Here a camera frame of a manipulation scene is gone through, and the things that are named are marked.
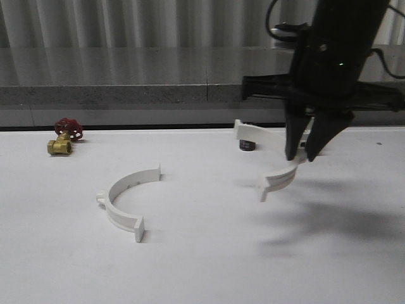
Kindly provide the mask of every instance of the white tabletop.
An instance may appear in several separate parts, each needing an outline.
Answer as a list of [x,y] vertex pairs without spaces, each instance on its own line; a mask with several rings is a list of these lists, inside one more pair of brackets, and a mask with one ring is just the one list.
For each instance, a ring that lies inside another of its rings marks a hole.
[[[283,156],[228,129],[85,131],[65,157],[55,138],[0,133],[0,303],[405,302],[405,128],[344,131],[265,203]],[[136,243],[96,193],[159,163],[116,201]]]

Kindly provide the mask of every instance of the red valve handwheel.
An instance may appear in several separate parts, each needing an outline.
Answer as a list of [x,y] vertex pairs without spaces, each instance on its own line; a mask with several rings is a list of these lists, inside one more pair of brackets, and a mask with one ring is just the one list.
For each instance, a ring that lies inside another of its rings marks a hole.
[[57,135],[62,134],[64,131],[69,131],[72,141],[78,141],[83,137],[83,127],[75,119],[62,118],[59,122],[55,123]]

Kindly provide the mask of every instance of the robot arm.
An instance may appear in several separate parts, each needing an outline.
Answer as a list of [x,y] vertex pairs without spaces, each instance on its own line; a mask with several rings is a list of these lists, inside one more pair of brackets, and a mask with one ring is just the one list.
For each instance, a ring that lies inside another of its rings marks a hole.
[[310,161],[351,124],[353,111],[405,109],[397,89],[358,82],[388,5],[389,0],[319,0],[312,25],[300,26],[289,73],[244,77],[244,99],[283,98],[288,160],[312,117],[305,147]]

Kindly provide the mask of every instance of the white semicircular pipe clamp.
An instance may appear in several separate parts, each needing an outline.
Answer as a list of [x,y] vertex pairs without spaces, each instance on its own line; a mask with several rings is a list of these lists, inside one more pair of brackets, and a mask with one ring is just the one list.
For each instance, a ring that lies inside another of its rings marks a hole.
[[[255,125],[247,125],[242,123],[239,119],[236,119],[234,132],[236,139],[264,144],[270,147],[270,149],[284,154],[285,139],[269,129]],[[304,132],[301,142],[306,142],[308,134],[308,131]],[[287,187],[294,180],[298,165],[305,161],[306,153],[304,148],[300,145],[297,156],[292,161],[287,161],[287,166],[284,169],[261,174],[256,184],[260,201],[265,201],[269,192]]]
[[97,202],[106,207],[108,219],[126,231],[135,234],[135,240],[139,243],[144,236],[144,217],[142,215],[132,215],[125,213],[113,205],[114,200],[125,190],[146,182],[160,181],[160,165],[157,169],[138,171],[127,175],[114,183],[107,191],[97,194]]

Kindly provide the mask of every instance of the brass pipe fitting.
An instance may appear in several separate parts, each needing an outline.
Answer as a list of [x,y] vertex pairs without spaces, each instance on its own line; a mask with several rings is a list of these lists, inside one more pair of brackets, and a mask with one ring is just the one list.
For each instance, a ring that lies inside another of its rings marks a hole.
[[69,155],[72,152],[72,140],[69,131],[63,131],[55,141],[49,141],[47,147],[50,155]]

